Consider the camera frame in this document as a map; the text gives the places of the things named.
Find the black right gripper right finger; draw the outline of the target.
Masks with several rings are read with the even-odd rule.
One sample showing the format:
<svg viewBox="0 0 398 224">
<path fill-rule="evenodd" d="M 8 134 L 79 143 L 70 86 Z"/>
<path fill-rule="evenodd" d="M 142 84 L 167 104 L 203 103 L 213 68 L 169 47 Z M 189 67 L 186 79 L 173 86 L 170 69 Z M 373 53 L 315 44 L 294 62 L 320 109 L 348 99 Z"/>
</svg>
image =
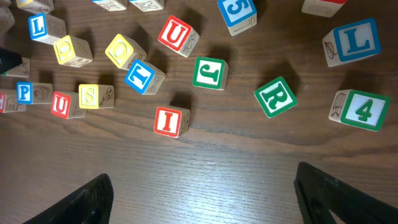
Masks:
<svg viewBox="0 0 398 224">
<path fill-rule="evenodd" d="M 299 162 L 295 193 L 304 224 L 397 223 L 397 209 L 306 163 Z"/>
</svg>

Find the red E block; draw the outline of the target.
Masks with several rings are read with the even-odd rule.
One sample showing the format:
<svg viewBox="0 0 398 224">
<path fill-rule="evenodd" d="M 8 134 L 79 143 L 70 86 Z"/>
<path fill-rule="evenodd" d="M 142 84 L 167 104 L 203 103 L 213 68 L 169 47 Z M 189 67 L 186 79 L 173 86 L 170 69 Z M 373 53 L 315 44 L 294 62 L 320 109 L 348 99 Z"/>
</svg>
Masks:
<svg viewBox="0 0 398 224">
<path fill-rule="evenodd" d="M 15 90 L 1 89 L 1 113 L 23 112 L 26 105 L 17 102 Z"/>
</svg>

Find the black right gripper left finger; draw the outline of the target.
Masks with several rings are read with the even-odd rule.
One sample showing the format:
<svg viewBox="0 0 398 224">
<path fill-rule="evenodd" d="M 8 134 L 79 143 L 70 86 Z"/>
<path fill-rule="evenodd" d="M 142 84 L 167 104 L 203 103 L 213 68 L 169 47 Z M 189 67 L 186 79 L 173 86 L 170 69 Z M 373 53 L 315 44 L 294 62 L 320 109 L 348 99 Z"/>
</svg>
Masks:
<svg viewBox="0 0 398 224">
<path fill-rule="evenodd" d="M 114 190 L 108 174 L 100 174 L 24 224 L 108 224 Z"/>
</svg>

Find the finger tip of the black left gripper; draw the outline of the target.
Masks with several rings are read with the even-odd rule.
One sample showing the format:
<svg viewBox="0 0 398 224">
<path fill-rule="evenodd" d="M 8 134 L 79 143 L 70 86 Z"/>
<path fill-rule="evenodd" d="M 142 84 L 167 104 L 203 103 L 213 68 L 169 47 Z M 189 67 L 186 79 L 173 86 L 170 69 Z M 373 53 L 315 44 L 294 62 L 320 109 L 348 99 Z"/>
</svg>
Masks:
<svg viewBox="0 0 398 224">
<path fill-rule="evenodd" d="M 7 72 L 22 63 L 20 54 L 0 48 L 0 74 Z"/>
</svg>

